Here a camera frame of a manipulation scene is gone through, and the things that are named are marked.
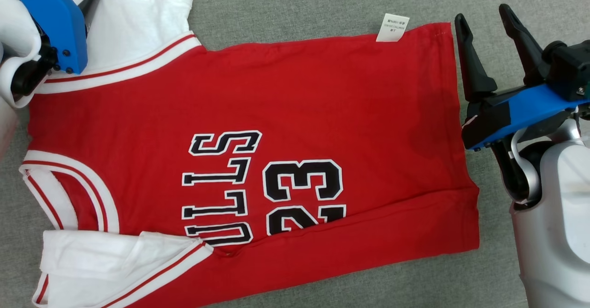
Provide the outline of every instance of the white fabric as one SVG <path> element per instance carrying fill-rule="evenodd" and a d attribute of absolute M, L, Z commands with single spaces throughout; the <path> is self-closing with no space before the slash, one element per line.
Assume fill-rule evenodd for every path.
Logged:
<path fill-rule="evenodd" d="M 75 218 L 75 213 L 72 213 L 73 208 L 68 206 L 71 203 L 65 190 L 55 188 L 54 183 L 57 182 L 55 178 L 50 180 L 53 177 L 51 172 L 65 173 L 75 178 L 86 190 L 88 198 L 92 201 L 99 231 L 118 233 L 118 211 L 109 188 L 103 179 L 87 165 L 64 155 L 29 150 L 19 171 L 23 174 L 23 180 L 25 180 L 31 192 L 43 207 L 45 201 L 41 199 L 39 192 L 36 192 L 30 185 L 29 177 L 33 174 L 31 178 L 38 180 L 39 188 L 42 189 L 42 192 L 47 197 L 47 202 L 55 210 L 55 216 L 63 219 L 63 224 L 74 224 L 72 218 Z M 47 212 L 48 209 L 46 208 L 44 210 L 47 216 L 52 219 L 51 212 Z"/>
<path fill-rule="evenodd" d="M 27 8 L 18 0 L 0 0 L 0 43 L 4 56 L 0 62 L 0 97 L 15 108 L 28 104 L 32 94 L 16 101 L 10 86 L 21 64 L 38 60 L 41 37 Z"/>
<path fill-rule="evenodd" d="M 183 53 L 200 46 L 191 31 L 179 35 L 169 44 L 162 46 L 164 50 L 156 50 L 148 54 L 145 58 L 137 58 L 127 68 L 119 71 L 107 72 L 104 74 L 92 75 L 91 71 L 84 71 L 80 79 L 60 79 L 49 80 L 44 85 L 36 89 L 37 94 L 58 94 L 61 92 L 71 92 L 89 88 L 100 87 L 103 85 L 118 83 L 135 77 L 140 77 L 147 73 L 153 72 L 175 60 Z"/>
<path fill-rule="evenodd" d="M 151 232 L 133 237 L 94 231 L 45 231 L 43 241 L 41 270 L 49 275 L 48 308 L 101 306 L 127 293 L 131 295 L 126 300 L 137 295 L 131 298 L 137 301 L 212 253 L 200 239 Z M 190 251 L 194 251 L 190 257 L 173 264 Z M 158 272 L 159 276 L 138 289 Z M 129 303 L 116 302 L 113 307 Z"/>
<path fill-rule="evenodd" d="M 39 283 L 32 300 L 32 303 L 38 308 L 47 308 L 47 291 L 44 290 L 46 281 L 48 282 L 47 274 L 43 272 L 39 278 Z"/>
<path fill-rule="evenodd" d="M 192 0 L 100 0 L 87 37 L 88 65 L 82 76 L 125 67 L 186 33 L 191 7 Z M 60 72 L 50 78 L 68 76 Z"/>
<path fill-rule="evenodd" d="M 23 180 L 56 230 L 78 230 L 76 210 L 53 172 L 45 166 L 32 166 L 23 170 Z"/>

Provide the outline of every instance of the clothing label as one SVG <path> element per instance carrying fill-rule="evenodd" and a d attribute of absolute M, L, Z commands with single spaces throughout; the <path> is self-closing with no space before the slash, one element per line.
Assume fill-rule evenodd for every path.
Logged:
<path fill-rule="evenodd" d="M 409 18 L 405 16 L 385 14 L 381 30 L 377 34 L 377 41 L 399 41 L 404 35 Z"/>

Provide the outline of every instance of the red shirt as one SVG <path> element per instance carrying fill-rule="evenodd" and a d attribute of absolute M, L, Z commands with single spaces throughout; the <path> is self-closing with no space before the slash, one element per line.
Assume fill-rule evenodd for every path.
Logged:
<path fill-rule="evenodd" d="M 50 80 L 30 106 L 23 172 L 58 228 L 215 247 L 137 306 L 194 307 L 478 247 L 448 23 L 394 43 L 207 51 L 191 38 Z"/>

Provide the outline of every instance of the gray fabric surface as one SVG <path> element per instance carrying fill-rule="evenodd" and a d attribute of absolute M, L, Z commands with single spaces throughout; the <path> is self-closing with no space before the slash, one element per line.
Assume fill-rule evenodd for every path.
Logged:
<path fill-rule="evenodd" d="M 504 2 L 541 46 L 555 39 L 577 43 L 590 38 L 590 0 L 194 0 L 189 22 L 201 42 L 215 50 L 251 41 L 376 33 L 385 12 L 409 16 L 410 28 L 451 21 L 462 12 L 488 74 L 500 88 L 509 88 L 521 83 L 523 72 L 497 12 Z M 2 308 L 31 306 L 40 274 L 41 233 L 51 228 L 17 172 L 28 144 L 28 115 L 21 111 L 19 116 L 17 135 L 0 162 Z M 508 215 L 510 200 L 493 154 L 489 150 L 470 152 L 467 163 L 481 189 L 481 247 L 477 251 L 384 266 L 215 307 L 524 308 Z"/>

